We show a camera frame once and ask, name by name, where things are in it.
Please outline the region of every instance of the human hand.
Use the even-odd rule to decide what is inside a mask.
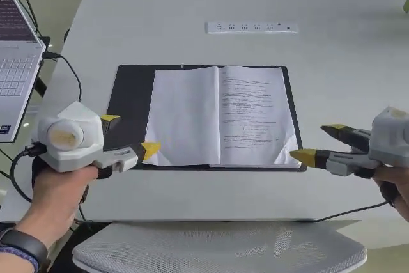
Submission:
[[[51,168],[36,178],[33,202],[16,230],[42,241],[49,248],[72,225],[87,184],[98,177],[98,169],[87,166],[58,173]]]
[[[409,222],[409,168],[381,166],[373,177],[378,186],[383,182],[394,183],[400,193],[394,201],[399,214]]]

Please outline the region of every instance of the laptop screen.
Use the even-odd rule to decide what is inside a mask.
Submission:
[[[0,41],[35,41],[14,0],[0,0]]]

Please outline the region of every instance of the floor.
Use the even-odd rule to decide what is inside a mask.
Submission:
[[[41,32],[51,36],[52,50],[59,52],[63,46],[63,36],[73,21],[75,12],[81,0],[31,0],[36,17],[39,21]],[[50,81],[54,63],[48,62],[42,69],[41,78],[47,83]],[[34,94],[31,105],[35,106],[41,102],[41,97]],[[29,125],[22,129],[17,142],[11,145],[2,145],[1,148],[10,156],[14,156],[28,140],[35,114],[28,114],[24,123]],[[10,163],[0,155],[0,169],[7,171]],[[0,201],[7,187],[6,181],[0,178]],[[356,273],[401,273],[409,271],[409,245],[388,247],[385,249],[373,249],[368,252],[367,263],[357,269]]]

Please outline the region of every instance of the power strip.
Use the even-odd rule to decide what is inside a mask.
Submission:
[[[207,22],[208,34],[276,34],[298,33],[298,27],[290,22]]]

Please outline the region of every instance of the black folder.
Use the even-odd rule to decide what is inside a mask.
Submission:
[[[286,171],[303,172],[305,166],[299,168],[257,168],[231,166],[231,167],[210,167],[209,165],[195,166],[152,166],[143,164],[144,148],[141,143],[145,141],[146,127],[153,90],[153,81],[156,70],[194,70],[209,66],[224,67],[224,65],[121,65],[116,72],[116,78],[111,93],[111,99],[107,114],[121,116],[121,121],[113,128],[108,137],[104,140],[104,149],[112,150],[125,145],[131,146],[138,154],[139,162],[134,169],[146,170],[194,170],[194,171]],[[285,66],[247,66],[254,68],[276,68],[282,70],[284,83],[287,92],[287,99],[293,118],[295,135],[298,148],[302,148],[300,129],[298,127],[297,115],[289,83],[288,70]]]

